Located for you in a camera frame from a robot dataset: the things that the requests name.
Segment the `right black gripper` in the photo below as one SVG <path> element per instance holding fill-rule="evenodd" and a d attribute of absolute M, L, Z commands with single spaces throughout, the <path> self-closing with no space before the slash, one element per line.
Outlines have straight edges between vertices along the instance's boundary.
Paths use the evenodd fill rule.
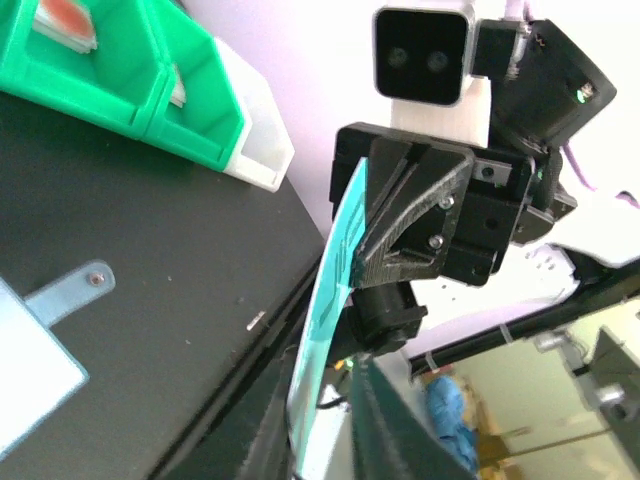
<path fill-rule="evenodd" d="M 533 178 L 530 157 L 353 123 L 336 134 L 333 204 L 363 157 L 366 227 L 354 288 L 439 276 L 483 286 L 500 269 Z"/>

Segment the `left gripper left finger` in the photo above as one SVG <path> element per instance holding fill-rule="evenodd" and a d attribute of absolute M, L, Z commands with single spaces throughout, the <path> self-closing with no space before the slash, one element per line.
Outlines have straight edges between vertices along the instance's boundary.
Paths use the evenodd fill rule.
<path fill-rule="evenodd" d="M 294 349 L 286 349 L 279 360 L 279 376 L 273 394 L 236 479 L 293 478 L 294 454 L 289 440 L 287 399 L 295 360 Z"/>

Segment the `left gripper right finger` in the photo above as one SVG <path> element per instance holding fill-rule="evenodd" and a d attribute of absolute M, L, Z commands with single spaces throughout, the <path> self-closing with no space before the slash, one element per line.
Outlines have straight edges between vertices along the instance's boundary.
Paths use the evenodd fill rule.
<path fill-rule="evenodd" d="M 371 357 L 354 361 L 349 402 L 356 479 L 475 477 L 427 430 Z"/>

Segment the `teal striped credit card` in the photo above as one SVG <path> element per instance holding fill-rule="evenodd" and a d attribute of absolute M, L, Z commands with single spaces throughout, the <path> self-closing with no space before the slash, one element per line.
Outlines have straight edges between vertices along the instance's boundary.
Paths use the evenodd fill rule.
<path fill-rule="evenodd" d="M 352 263 L 366 227 L 368 159 L 359 160 L 339 203 L 307 309 L 287 397 L 293 473 L 302 473 L 325 365 L 352 287 Z"/>

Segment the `clear white bin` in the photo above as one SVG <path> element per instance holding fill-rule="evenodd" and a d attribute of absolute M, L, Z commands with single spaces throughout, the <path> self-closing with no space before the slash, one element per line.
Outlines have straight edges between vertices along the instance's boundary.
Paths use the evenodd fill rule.
<path fill-rule="evenodd" d="M 222 39 L 214 39 L 244 126 L 224 173 L 276 192 L 295 149 L 266 78 Z"/>

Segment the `green bin compartment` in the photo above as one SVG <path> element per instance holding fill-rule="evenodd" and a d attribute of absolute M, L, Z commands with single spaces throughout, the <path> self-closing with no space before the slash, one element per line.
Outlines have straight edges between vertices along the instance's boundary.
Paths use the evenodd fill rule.
<path fill-rule="evenodd" d="M 86 1 L 97 47 L 78 53 L 32 27 L 34 1 L 1 4 L 1 89 L 141 138 L 167 80 L 149 1 Z"/>
<path fill-rule="evenodd" d="M 167 84 L 159 97 L 143 140 L 211 170 L 223 171 L 244 126 L 213 38 L 191 21 L 160 23 L 169 56 Z M 187 100 L 170 103 L 179 67 Z"/>

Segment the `white floral credit card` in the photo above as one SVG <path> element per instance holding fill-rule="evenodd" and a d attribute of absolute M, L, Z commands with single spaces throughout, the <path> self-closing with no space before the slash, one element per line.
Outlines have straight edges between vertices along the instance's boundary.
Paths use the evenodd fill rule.
<path fill-rule="evenodd" d="M 172 67 L 175 75 L 175 84 L 171 92 L 170 103 L 182 108 L 187 100 L 186 89 L 178 65 L 174 63 Z"/>

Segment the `blue card holder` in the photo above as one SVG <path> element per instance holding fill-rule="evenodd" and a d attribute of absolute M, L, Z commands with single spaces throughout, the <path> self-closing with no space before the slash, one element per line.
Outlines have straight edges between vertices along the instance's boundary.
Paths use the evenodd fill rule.
<path fill-rule="evenodd" d="M 25 297 L 1 282 L 2 458 L 88 382 L 88 372 L 52 327 L 115 286 L 113 270 L 101 260 Z"/>

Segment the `red striped credit card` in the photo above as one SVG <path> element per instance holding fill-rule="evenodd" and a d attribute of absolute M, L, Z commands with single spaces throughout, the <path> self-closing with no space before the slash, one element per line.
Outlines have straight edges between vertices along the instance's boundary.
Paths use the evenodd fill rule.
<path fill-rule="evenodd" d="M 89 53 L 98 47 L 91 14 L 76 1 L 39 1 L 32 28 L 81 54 Z"/>

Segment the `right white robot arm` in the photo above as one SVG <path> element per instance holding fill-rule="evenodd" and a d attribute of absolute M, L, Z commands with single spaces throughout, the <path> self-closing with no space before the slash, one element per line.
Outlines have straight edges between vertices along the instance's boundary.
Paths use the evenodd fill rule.
<path fill-rule="evenodd" d="M 616 94 L 548 20 L 384 9 L 374 31 L 381 93 L 449 107 L 465 76 L 487 78 L 489 133 L 476 146 L 363 122 L 337 132 L 330 199 L 347 218 L 316 320 L 343 353 L 414 336 L 427 310 L 412 282 L 483 287 L 510 245 L 548 233 L 575 206 L 559 183 L 564 147 Z"/>

